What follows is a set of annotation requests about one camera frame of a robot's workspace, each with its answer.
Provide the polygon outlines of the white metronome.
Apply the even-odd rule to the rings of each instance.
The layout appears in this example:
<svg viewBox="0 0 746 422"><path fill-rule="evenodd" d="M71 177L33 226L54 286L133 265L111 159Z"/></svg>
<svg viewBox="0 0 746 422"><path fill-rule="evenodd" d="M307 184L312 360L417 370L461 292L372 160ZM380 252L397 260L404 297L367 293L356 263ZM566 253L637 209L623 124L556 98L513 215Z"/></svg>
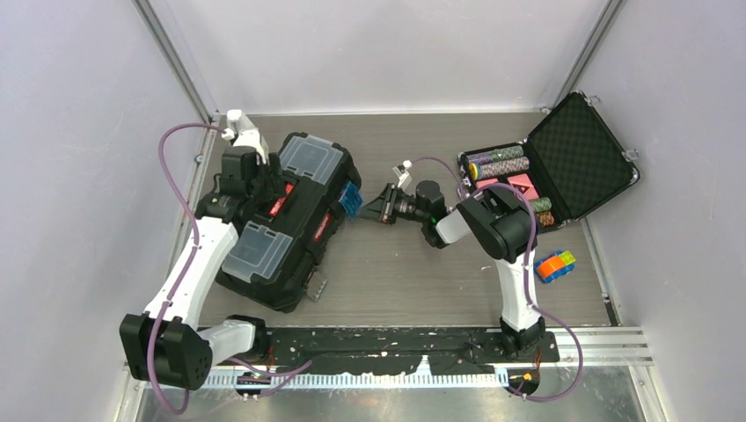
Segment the white metronome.
<svg viewBox="0 0 746 422"><path fill-rule="evenodd" d="M226 112L226 121L228 127L236 134L240 135L244 131L254 127L251 120L240 109L231 109Z"/></svg>

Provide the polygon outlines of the poker chip row green red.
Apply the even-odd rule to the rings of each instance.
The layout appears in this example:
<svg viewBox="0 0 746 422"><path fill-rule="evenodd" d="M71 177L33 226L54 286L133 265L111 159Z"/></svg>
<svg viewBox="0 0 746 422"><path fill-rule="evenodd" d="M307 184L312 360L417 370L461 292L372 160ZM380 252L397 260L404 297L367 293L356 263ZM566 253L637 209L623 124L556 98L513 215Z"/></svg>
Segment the poker chip row green red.
<svg viewBox="0 0 746 422"><path fill-rule="evenodd" d="M530 204L535 213L544 213L552 209L552 201L548 197L540 197L530 200Z"/></svg>

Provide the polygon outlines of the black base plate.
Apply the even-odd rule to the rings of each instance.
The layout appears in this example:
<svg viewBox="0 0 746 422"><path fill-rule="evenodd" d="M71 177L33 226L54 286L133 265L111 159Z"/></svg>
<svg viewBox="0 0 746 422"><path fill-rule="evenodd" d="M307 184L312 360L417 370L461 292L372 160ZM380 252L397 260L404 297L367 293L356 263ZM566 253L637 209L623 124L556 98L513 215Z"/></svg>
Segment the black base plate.
<svg viewBox="0 0 746 422"><path fill-rule="evenodd" d="M526 352L503 347L487 327L282 327L268 330L255 363L282 369L311 362L312 375L410 375L425 360L433 375L485 375L494 364L555 363L552 333Z"/></svg>

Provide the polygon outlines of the blue orange small object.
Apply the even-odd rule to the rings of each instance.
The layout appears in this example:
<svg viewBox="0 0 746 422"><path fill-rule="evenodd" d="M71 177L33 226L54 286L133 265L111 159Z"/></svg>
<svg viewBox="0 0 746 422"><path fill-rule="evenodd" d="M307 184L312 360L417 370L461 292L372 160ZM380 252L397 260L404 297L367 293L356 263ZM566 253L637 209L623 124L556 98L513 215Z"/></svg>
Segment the blue orange small object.
<svg viewBox="0 0 746 422"><path fill-rule="evenodd" d="M536 260L534 271L541 282L548 284L572 272L575 263L576 258L571 251L555 251L545 258Z"/></svg>

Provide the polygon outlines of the poker chip row orange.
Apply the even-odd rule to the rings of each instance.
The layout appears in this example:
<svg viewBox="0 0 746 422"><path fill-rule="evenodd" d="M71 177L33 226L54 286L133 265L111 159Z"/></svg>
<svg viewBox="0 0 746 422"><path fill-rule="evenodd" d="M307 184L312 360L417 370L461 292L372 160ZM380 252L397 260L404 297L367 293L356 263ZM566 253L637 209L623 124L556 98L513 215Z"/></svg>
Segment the poker chip row orange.
<svg viewBox="0 0 746 422"><path fill-rule="evenodd" d="M538 219L539 224L543 228L548 228L556 224L555 217L551 211L543 211L543 212L537 213L537 219Z"/></svg>

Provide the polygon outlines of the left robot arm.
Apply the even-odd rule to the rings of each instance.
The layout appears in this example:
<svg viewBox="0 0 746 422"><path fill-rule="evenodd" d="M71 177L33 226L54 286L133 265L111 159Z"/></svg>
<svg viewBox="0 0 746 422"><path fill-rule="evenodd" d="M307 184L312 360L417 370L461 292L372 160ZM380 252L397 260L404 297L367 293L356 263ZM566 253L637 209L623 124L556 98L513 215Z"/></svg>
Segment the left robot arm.
<svg viewBox="0 0 746 422"><path fill-rule="evenodd" d="M188 245L176 266L142 314L124 316L119 333L132 376L164 386L198 390L210 369L235 356L261 363L270 350L264 320L230 316L221 324L199 330L197 323L210 286L239 234L226 215L196 215L182 193L175 191L191 224Z"/></svg>

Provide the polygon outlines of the poker chip row top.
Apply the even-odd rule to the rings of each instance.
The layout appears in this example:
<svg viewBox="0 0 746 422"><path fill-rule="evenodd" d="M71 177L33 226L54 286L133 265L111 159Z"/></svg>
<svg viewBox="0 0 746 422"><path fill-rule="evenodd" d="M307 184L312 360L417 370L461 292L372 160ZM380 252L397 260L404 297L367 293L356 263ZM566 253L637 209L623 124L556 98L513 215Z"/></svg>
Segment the poker chip row top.
<svg viewBox="0 0 746 422"><path fill-rule="evenodd" d="M490 149L487 151L470 154L466 156L466 160L470 164L492 164L502 161L508 161L511 159L517 159L524 155L522 145L514 145L498 149Z"/></svg>

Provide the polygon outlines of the black plastic toolbox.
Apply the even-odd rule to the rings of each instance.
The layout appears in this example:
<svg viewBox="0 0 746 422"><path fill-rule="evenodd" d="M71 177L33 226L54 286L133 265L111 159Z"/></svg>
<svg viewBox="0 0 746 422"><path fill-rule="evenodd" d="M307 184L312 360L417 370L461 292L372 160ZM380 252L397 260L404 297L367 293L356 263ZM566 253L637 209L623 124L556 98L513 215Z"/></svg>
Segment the black plastic toolbox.
<svg viewBox="0 0 746 422"><path fill-rule="evenodd" d="M289 134L274 153L274 198L255 201L210 193L200 215L234 212L238 243L216 283L271 310L293 311L307 294L327 245L362 204L362 179L351 153L305 132Z"/></svg>

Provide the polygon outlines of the pink card deck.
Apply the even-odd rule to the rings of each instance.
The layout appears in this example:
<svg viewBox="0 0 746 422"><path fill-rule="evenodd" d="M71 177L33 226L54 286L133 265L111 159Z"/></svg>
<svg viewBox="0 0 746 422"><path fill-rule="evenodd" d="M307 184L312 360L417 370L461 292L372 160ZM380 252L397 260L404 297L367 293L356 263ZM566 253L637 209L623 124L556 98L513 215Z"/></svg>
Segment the pink card deck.
<svg viewBox="0 0 746 422"><path fill-rule="evenodd" d="M488 178L488 179L479 180L476 182L476 188L480 189L484 186L490 186L491 184L499 183L499 182L500 180L498 178Z"/></svg>

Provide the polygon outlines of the black aluminium poker chip case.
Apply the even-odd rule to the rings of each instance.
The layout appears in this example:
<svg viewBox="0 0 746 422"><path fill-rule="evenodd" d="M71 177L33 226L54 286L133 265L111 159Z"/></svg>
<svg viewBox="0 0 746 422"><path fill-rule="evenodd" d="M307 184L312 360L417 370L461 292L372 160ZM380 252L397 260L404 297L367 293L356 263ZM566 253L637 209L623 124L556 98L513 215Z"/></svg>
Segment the black aluminium poker chip case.
<svg viewBox="0 0 746 422"><path fill-rule="evenodd" d="M476 190L478 181L468 174L467 155L514 145L523 146L530 168L497 178L508 184L507 177L527 173L540 197L551 199L556 224L539 224L541 232L579 221L640 180L628 151L582 91L565 96L523 140L460 153L457 165L467 191Z"/></svg>

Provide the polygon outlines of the red card deck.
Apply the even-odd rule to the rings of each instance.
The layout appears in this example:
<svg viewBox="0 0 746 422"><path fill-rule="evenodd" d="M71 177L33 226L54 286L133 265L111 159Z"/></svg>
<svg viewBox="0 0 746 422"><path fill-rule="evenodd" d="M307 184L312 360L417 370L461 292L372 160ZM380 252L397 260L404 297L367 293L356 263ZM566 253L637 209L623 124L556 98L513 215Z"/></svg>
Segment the red card deck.
<svg viewBox="0 0 746 422"><path fill-rule="evenodd" d="M528 200L536 200L540 197L538 190L527 173L507 177L507 181Z"/></svg>

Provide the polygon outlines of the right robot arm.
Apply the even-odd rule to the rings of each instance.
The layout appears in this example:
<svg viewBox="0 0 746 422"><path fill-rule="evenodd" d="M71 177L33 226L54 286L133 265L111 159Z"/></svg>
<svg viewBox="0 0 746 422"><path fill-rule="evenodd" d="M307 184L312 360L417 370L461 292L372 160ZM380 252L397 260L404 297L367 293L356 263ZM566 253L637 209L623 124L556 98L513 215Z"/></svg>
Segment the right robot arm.
<svg viewBox="0 0 746 422"><path fill-rule="evenodd" d="M473 236L494 260L499 274L501 352L520 361L537 350L545 334L532 261L538 244L538 219L530 201L516 188L503 183L482 186L448 208L441 187L433 180L421 181L413 194L389 184L362 206L358 215L386 225L399 219L417 222L426 241L437 249Z"/></svg>

